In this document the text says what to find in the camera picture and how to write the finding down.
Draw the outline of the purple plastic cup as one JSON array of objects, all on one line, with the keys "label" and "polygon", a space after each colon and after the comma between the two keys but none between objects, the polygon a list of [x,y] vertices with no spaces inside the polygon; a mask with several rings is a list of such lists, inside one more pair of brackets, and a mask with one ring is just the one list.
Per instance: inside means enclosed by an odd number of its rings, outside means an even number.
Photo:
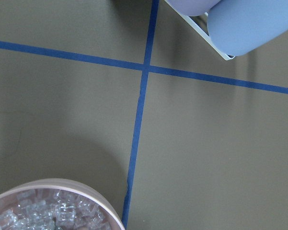
[{"label": "purple plastic cup", "polygon": [[220,0],[168,0],[168,3],[178,12],[186,16],[199,16],[208,12]]}]

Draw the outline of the pink bowl with ice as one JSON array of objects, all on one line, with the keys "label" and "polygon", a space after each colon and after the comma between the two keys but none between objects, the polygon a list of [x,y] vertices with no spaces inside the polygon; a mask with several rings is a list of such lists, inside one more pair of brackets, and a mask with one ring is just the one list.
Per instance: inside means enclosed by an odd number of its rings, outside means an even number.
[{"label": "pink bowl with ice", "polygon": [[123,229],[99,192],[73,180],[37,180],[0,194],[0,230]]}]

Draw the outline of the blue plastic cup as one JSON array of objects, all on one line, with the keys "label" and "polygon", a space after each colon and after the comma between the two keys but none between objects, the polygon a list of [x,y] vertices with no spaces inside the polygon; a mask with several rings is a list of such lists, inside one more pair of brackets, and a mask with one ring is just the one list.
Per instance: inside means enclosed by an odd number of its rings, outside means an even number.
[{"label": "blue plastic cup", "polygon": [[209,11],[207,30],[221,52],[244,55],[288,30],[288,0],[222,0]]}]

